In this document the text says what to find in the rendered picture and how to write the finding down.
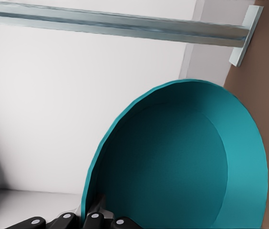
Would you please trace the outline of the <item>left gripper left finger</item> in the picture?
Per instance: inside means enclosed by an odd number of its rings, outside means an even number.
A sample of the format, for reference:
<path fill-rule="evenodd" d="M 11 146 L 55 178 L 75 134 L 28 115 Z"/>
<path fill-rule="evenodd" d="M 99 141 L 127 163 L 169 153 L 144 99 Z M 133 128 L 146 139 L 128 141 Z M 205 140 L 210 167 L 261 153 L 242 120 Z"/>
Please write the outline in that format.
<path fill-rule="evenodd" d="M 73 210 L 60 213 L 52 221 L 35 216 L 12 225 L 12 229 L 80 229 L 81 205 Z"/>

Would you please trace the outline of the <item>silver frame post with foot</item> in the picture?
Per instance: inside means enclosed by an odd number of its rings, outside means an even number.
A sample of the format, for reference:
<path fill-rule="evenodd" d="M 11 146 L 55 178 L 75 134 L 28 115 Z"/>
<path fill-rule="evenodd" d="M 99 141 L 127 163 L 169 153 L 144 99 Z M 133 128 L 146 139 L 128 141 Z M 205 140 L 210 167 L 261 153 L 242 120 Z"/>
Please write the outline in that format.
<path fill-rule="evenodd" d="M 262 11 L 250 5 L 236 26 L 0 1 L 0 24 L 233 47 L 229 62 L 239 67 Z"/>

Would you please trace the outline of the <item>blue plate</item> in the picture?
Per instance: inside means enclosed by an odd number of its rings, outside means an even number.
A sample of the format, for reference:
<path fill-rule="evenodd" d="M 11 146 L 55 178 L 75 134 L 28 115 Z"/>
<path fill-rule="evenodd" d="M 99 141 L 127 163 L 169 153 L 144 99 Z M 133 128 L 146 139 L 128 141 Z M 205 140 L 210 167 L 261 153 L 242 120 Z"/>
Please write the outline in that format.
<path fill-rule="evenodd" d="M 268 192 L 258 127 L 229 91 L 177 80 L 134 100 L 101 140 L 81 201 L 145 229 L 260 229 Z"/>

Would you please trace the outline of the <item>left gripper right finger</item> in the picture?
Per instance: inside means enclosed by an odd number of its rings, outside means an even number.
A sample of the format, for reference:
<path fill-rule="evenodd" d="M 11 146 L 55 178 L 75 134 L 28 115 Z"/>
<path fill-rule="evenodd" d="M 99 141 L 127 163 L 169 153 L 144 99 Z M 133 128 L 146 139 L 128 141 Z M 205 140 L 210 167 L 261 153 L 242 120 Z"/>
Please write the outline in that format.
<path fill-rule="evenodd" d="M 129 217 L 116 218 L 105 209 L 105 194 L 98 194 L 86 213 L 82 229 L 142 229 Z"/>

